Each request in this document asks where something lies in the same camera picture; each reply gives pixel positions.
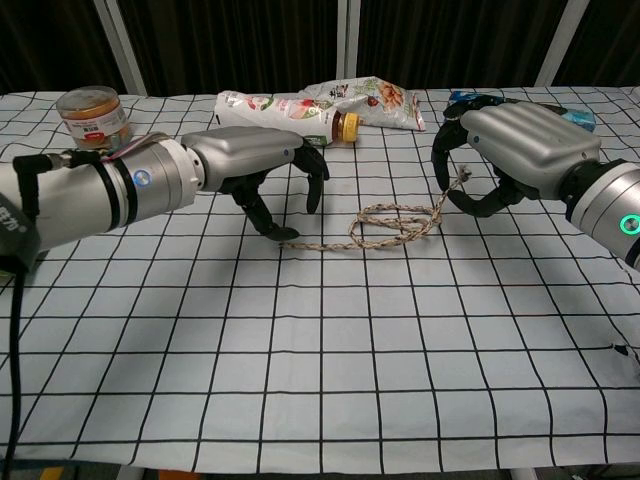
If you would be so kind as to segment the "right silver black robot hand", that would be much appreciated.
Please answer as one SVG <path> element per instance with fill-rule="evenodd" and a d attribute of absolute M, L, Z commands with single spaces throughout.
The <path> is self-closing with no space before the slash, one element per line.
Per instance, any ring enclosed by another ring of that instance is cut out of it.
<path fill-rule="evenodd" d="M 444 110 L 431 150 L 436 180 L 451 202 L 474 217 L 489 217 L 522 199 L 559 200 L 573 170 L 598 164 L 601 140 L 559 107 L 486 94 L 463 94 Z M 498 186 L 481 199 L 455 190 L 448 159 L 469 145 L 489 161 Z"/>

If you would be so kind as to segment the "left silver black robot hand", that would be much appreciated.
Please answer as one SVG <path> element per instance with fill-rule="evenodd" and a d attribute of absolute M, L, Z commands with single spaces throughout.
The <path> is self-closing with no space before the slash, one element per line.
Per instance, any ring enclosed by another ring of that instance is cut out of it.
<path fill-rule="evenodd" d="M 307 175 L 306 210 L 316 212 L 324 182 L 330 178 L 323 155 L 302 136 L 288 131 L 231 126 L 193 132 L 181 138 L 184 148 L 199 158 L 205 172 L 202 189 L 230 195 L 253 227 L 264 237 L 286 242 L 299 237 L 291 227 L 280 226 L 259 194 L 267 175 L 292 164 Z"/>

